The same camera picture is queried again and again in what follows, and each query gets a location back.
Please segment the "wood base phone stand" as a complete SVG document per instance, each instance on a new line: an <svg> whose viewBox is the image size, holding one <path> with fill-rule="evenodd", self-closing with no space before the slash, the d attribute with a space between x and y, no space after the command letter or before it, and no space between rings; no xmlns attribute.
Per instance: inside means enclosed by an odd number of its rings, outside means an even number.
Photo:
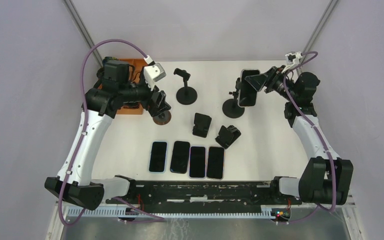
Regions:
<svg viewBox="0 0 384 240"><path fill-rule="evenodd" d="M154 114L155 112L154 111L148 111L149 114L151 115L153 121L155 124L157 125L166 125L170 122L171 120L171 113L170 113L170 110L169 111L165 111L163 112L162 114Z"/></svg>

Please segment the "clear cased phone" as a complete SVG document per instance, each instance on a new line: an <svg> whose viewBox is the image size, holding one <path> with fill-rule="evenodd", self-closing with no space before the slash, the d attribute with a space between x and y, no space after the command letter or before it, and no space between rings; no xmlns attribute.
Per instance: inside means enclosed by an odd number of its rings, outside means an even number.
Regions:
<svg viewBox="0 0 384 240"><path fill-rule="evenodd" d="M224 176L225 149L211 146L208 150L206 177L221 180Z"/></svg>
<svg viewBox="0 0 384 240"><path fill-rule="evenodd" d="M240 74L239 82L239 94L238 105L242 108L253 107L256 105L257 91L248 83L245 78L248 76L259 75L258 69L243 69Z"/></svg>

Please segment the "black round base phone stand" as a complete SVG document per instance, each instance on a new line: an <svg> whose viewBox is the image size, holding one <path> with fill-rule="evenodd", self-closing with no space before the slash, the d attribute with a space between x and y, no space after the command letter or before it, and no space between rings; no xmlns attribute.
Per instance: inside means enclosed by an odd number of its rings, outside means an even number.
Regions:
<svg viewBox="0 0 384 240"><path fill-rule="evenodd" d="M173 74L182 77L183 80L183 87L176 92L176 100L182 105L193 104L197 100L198 94L193 87L188 86L191 74L180 68L176 68Z"/></svg>

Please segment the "black folding phone stand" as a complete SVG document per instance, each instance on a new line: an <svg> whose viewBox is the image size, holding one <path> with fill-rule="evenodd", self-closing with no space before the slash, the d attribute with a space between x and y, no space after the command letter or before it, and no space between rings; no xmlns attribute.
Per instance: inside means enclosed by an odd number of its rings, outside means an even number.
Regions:
<svg viewBox="0 0 384 240"><path fill-rule="evenodd" d="M192 134L197 137L206 138L211 122L212 118L209 115L196 112L194 115Z"/></svg>

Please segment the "light blue cased phone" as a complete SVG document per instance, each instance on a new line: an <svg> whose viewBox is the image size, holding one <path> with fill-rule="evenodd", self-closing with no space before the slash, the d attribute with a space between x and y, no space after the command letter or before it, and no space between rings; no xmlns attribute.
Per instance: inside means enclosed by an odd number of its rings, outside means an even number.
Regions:
<svg viewBox="0 0 384 240"><path fill-rule="evenodd" d="M168 143L155 141L152 143L148 170L151 173L163 173L166 168Z"/></svg>

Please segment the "black cased phone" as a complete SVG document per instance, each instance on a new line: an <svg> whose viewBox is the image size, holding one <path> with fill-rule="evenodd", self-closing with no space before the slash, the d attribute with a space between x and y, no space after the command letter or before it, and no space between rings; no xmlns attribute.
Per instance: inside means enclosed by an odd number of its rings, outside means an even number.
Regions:
<svg viewBox="0 0 384 240"><path fill-rule="evenodd" d="M185 174L190 159L191 144L187 141L175 141L173 145L170 171L177 174Z"/></svg>

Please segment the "lilac cased phone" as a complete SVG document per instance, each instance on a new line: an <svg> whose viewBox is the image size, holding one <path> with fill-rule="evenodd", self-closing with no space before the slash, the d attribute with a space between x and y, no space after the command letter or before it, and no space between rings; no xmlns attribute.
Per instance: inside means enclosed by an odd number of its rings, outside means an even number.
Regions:
<svg viewBox="0 0 384 240"><path fill-rule="evenodd" d="M192 146L189 156L188 175L193 179L204 179L206 177L206 148L203 146Z"/></svg>

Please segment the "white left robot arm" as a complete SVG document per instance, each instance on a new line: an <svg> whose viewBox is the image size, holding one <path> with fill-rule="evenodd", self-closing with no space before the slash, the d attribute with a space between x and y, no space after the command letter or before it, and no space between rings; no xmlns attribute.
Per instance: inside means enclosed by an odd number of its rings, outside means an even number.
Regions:
<svg viewBox="0 0 384 240"><path fill-rule="evenodd" d="M47 177L44 183L45 189L64 202L93 211L113 197L125 204L136 200L137 190L127 177L92 179L97 153L118 110L139 104L154 119L169 117L166 93L156 85L166 76L161 64L147 61L138 82L133 81L133 70L135 67L126 61L106 57L96 73L97 83L85 93L86 105L69 155L57 175Z"/></svg>

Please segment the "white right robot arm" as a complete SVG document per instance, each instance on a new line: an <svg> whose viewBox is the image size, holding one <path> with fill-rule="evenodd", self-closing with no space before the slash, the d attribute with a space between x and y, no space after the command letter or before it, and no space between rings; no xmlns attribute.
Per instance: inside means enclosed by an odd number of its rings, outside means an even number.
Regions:
<svg viewBox="0 0 384 240"><path fill-rule="evenodd" d="M265 73L246 74L241 78L251 93L276 92L287 100L284 117L308 157L301 177L275 178L277 185L269 189L269 199L282 204L290 196L304 203L342 206L348 199L354 166L333 150L320 129L313 96L321 81L311 72L303 72L293 81L284 69L284 65L274 66Z"/></svg>

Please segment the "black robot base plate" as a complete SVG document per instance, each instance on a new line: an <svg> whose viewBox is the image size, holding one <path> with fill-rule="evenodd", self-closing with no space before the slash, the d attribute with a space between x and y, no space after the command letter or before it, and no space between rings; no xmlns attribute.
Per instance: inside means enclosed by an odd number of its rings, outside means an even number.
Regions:
<svg viewBox="0 0 384 240"><path fill-rule="evenodd" d="M150 214L179 217L264 216L262 208L302 201L279 192L275 181L138 180L122 200Z"/></svg>

